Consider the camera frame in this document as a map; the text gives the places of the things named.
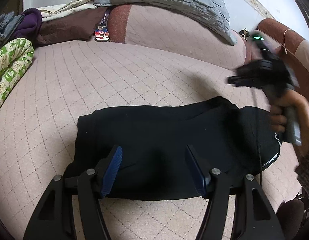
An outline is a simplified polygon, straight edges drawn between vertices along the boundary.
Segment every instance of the purple cloth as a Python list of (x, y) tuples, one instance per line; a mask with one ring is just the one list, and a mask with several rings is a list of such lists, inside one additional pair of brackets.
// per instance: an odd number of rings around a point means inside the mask
[(36, 8), (29, 8), (21, 14), (24, 14), (24, 20), (11, 35), (10, 40), (16, 38), (26, 38), (27, 40), (33, 42), (36, 39), (41, 27), (41, 12)]

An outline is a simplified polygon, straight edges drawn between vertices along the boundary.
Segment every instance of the sleeve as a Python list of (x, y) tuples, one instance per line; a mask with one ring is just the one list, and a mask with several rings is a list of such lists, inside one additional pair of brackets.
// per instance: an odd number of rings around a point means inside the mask
[(301, 159), (300, 165), (296, 168), (298, 181), (309, 196), (309, 153)]

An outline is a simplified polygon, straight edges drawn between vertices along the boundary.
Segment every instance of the metal bolt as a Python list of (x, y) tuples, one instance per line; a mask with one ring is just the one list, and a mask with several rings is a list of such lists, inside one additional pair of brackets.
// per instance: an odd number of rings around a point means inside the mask
[(248, 180), (254, 180), (254, 176), (253, 176), (252, 174), (247, 174), (247, 175), (246, 175), (246, 178), (247, 178)]
[(214, 175), (219, 175), (221, 173), (221, 170), (219, 170), (218, 168), (213, 168), (211, 170), (211, 172), (214, 174)]
[(54, 181), (59, 181), (59, 180), (61, 180), (61, 178), (62, 178), (61, 175), (56, 175), (56, 176), (53, 177), (53, 180)]
[(87, 174), (88, 174), (88, 175), (93, 175), (93, 174), (95, 174), (95, 173), (96, 173), (95, 169), (88, 169), (88, 170), (87, 170)]

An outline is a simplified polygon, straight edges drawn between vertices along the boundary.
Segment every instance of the gray handle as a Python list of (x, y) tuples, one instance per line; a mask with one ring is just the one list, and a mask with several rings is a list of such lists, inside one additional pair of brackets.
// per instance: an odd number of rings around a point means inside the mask
[(283, 108), (283, 114), (287, 118), (286, 130), (283, 133), (283, 140), (285, 142), (300, 146), (301, 134), (296, 108), (294, 106), (285, 107)]

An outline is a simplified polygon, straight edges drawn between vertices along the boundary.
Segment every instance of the green patterned blanket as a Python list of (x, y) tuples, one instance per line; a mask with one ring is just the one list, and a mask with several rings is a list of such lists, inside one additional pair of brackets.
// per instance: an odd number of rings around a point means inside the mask
[(0, 107), (32, 62), (34, 49), (27, 39), (18, 38), (0, 49)]

